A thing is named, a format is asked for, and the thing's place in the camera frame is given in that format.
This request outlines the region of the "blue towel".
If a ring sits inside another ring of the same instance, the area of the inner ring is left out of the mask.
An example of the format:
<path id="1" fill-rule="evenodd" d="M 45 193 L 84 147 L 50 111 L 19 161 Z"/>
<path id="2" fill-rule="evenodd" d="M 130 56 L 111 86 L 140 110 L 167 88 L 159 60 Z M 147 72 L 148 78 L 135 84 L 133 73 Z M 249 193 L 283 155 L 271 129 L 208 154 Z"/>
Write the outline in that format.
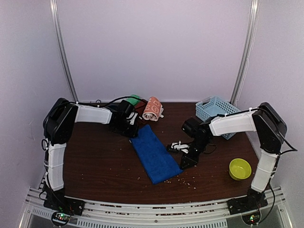
<path id="1" fill-rule="evenodd" d="M 131 138 L 130 142 L 152 184 L 164 182 L 183 172 L 149 125 L 139 129 L 137 137 Z"/>

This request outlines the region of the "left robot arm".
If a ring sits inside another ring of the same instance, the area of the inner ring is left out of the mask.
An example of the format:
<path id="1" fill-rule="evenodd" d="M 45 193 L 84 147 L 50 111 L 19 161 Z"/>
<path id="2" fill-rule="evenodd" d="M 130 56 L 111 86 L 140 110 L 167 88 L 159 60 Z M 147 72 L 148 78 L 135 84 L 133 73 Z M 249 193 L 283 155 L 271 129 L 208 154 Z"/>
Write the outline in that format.
<path id="1" fill-rule="evenodd" d="M 50 204 L 58 211 L 68 207 L 64 194 L 64 153 L 76 123 L 109 125 L 116 133 L 134 138 L 138 134 L 137 111 L 127 97 L 107 104 L 70 102 L 59 98 L 43 121 L 46 192 Z"/>

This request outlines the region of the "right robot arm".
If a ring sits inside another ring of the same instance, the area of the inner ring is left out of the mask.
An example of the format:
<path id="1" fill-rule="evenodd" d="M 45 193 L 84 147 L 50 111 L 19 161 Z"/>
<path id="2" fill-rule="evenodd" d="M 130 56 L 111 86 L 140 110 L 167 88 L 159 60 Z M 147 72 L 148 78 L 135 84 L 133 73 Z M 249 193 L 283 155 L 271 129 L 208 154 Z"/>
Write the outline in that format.
<path id="1" fill-rule="evenodd" d="M 252 210 L 261 203 L 262 195 L 276 172 L 287 132 L 286 123 L 271 104 L 263 102 L 256 108 L 234 114 L 218 114 L 203 122 L 191 117 L 184 122 L 182 130 L 193 139 L 187 153 L 182 155 L 182 170 L 198 164 L 200 154 L 213 137 L 255 132 L 259 139 L 261 156 L 243 204 L 246 209 Z"/>

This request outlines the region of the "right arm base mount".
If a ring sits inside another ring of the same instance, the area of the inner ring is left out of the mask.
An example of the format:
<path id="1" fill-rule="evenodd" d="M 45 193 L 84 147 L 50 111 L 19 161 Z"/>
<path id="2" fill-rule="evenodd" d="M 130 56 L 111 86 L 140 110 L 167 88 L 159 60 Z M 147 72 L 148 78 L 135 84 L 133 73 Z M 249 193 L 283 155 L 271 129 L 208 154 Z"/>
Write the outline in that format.
<path id="1" fill-rule="evenodd" d="M 241 214 L 242 221 L 246 225 L 257 225 L 261 218 L 261 208 L 268 205 L 267 199 L 263 197 L 256 201 L 249 196 L 232 198 L 227 201 L 230 215 Z"/>

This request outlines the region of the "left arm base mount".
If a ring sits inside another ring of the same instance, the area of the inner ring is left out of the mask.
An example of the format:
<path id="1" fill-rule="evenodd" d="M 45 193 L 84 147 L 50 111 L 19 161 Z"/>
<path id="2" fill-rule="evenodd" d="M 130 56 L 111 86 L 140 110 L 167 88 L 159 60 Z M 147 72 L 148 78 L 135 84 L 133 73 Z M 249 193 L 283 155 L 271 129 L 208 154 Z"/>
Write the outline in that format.
<path id="1" fill-rule="evenodd" d="M 51 199 L 45 199 L 43 206 L 52 209 L 51 222 L 62 227 L 68 224 L 73 216 L 81 216 L 84 210 L 85 202 L 79 199 L 65 198 L 65 205 L 58 201 L 53 202 Z"/>

